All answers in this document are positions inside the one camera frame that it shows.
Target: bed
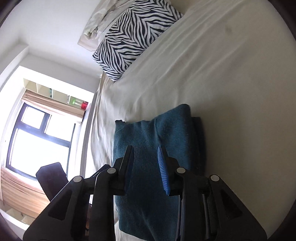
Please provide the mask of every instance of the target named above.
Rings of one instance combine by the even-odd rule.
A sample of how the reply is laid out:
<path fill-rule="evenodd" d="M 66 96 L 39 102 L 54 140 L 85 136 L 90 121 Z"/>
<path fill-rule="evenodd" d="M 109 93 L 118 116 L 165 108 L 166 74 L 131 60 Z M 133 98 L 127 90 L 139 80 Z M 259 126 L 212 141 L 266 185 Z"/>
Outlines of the bed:
<path fill-rule="evenodd" d="M 279 12 L 267 0 L 196 0 L 117 82 L 103 74 L 86 176 L 111 164 L 115 120 L 186 103 L 204 125 L 207 175 L 271 236 L 296 199 L 295 28 Z"/>

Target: screw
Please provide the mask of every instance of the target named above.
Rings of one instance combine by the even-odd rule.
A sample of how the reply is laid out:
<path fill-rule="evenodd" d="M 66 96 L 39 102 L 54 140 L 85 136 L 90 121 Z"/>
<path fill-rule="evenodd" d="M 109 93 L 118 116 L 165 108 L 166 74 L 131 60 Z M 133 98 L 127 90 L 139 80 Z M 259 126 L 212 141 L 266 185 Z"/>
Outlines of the screw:
<path fill-rule="evenodd" d="M 74 181 L 75 183 L 78 183 L 78 182 L 80 182 L 81 180 L 82 180 L 82 177 L 81 177 L 81 176 L 76 176 L 76 177 L 73 178 L 73 181 Z"/>
<path fill-rule="evenodd" d="M 183 173 L 185 173 L 185 171 L 186 170 L 184 168 L 182 168 L 182 167 L 177 168 L 177 173 L 183 174 Z"/>
<path fill-rule="evenodd" d="M 217 182 L 220 180 L 220 178 L 217 175 L 211 176 L 212 181 Z"/>
<path fill-rule="evenodd" d="M 113 168 L 113 167 L 111 167 L 111 168 L 109 168 L 109 169 L 107 170 L 107 172 L 108 172 L 109 174 L 113 174 L 113 173 L 116 172 L 116 169 Z"/>

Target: window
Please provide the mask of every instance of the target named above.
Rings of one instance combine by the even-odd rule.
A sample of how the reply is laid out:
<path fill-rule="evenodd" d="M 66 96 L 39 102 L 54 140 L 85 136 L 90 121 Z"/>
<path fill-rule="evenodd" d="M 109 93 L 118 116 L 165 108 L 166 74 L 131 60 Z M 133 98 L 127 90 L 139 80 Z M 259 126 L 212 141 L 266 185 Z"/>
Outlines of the window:
<path fill-rule="evenodd" d="M 13 128 L 6 167 L 36 179 L 40 167 L 60 162 L 68 175 L 74 129 L 67 118 L 24 104 Z"/>

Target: window pane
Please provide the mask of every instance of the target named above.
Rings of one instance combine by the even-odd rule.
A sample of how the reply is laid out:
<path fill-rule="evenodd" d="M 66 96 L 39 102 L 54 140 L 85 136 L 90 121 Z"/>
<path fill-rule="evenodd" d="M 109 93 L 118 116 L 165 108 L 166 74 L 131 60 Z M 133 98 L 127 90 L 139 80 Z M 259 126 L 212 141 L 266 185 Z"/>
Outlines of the window pane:
<path fill-rule="evenodd" d="M 12 147 L 11 166 L 33 177 L 40 167 L 60 162 L 67 170 L 69 148 L 18 129 Z"/>
<path fill-rule="evenodd" d="M 52 115 L 50 117 L 46 134 L 66 141 L 71 141 L 74 123 L 62 115 Z"/>
<path fill-rule="evenodd" d="M 24 115 L 22 116 L 22 122 L 37 129 L 40 129 L 43 117 L 43 112 L 31 107 L 27 107 Z"/>

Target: folded towel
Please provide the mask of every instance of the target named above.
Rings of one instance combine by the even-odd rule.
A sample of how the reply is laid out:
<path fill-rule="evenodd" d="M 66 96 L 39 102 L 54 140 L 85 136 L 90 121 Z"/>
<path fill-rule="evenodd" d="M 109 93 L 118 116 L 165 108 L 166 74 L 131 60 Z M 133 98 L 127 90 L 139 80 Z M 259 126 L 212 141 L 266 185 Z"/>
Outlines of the folded towel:
<path fill-rule="evenodd" d="M 124 155 L 127 145 L 135 151 L 127 194 L 115 197 L 120 230 L 148 241 L 175 240 L 178 197 L 163 190 L 157 148 L 164 145 L 180 166 L 203 174 L 190 107 L 182 104 L 151 121 L 115 123 L 114 160 Z"/>

